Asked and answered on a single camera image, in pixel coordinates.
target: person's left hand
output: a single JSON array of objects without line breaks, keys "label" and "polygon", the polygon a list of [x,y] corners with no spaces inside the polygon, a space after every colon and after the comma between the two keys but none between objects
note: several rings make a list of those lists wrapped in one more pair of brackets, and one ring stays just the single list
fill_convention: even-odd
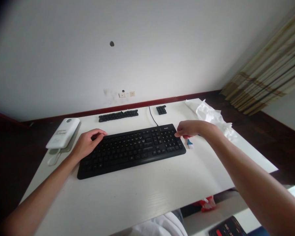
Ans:
[{"label": "person's left hand", "polygon": [[107,135],[107,133],[101,129],[93,129],[81,134],[70,156],[75,160],[80,161],[94,150],[103,139],[104,135]]}]

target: crumpled tissue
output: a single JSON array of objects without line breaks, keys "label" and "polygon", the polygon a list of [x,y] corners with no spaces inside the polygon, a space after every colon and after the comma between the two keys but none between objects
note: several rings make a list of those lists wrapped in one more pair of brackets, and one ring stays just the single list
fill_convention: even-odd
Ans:
[{"label": "crumpled tissue", "polygon": [[209,106],[205,101],[206,100],[203,100],[200,104],[197,104],[186,100],[186,105],[197,114],[199,120],[216,125],[228,140],[235,140],[237,135],[232,128],[232,123],[226,123],[221,115],[221,111],[213,109],[213,107]]}]

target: white wall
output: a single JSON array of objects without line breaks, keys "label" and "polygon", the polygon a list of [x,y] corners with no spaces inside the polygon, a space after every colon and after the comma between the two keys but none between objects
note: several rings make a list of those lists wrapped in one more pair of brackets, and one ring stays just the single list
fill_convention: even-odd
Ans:
[{"label": "white wall", "polygon": [[0,112],[26,121],[221,89],[294,11],[295,0],[15,0],[0,23]]},{"label": "white wall", "polygon": [[295,130],[295,89],[262,111]]}]

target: curtain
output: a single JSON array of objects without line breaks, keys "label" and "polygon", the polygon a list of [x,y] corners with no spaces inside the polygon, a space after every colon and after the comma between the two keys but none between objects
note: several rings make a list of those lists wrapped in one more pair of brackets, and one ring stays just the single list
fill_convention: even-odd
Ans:
[{"label": "curtain", "polygon": [[295,89],[295,15],[221,91],[252,115]]}]

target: charging cable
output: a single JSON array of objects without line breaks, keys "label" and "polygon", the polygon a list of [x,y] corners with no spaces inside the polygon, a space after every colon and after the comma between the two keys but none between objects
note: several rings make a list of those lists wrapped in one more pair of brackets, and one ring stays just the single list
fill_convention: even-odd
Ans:
[{"label": "charging cable", "polygon": [[[151,114],[151,116],[152,116],[152,113],[151,113],[151,108],[150,108],[150,106],[148,107],[149,109],[150,109],[150,114]],[[153,118],[153,116],[152,116],[152,119],[154,120],[154,118]],[[155,120],[154,120],[154,122],[155,122]],[[158,124],[155,122],[155,124],[158,126]]]},{"label": "charging cable", "polygon": [[54,166],[54,165],[57,163],[57,161],[58,161],[58,159],[59,159],[59,157],[60,157],[60,155],[61,155],[60,150],[61,150],[61,149],[59,148],[58,151],[57,151],[57,153],[56,153],[52,158],[50,158],[50,159],[48,160],[47,164],[48,164],[49,166]]}]

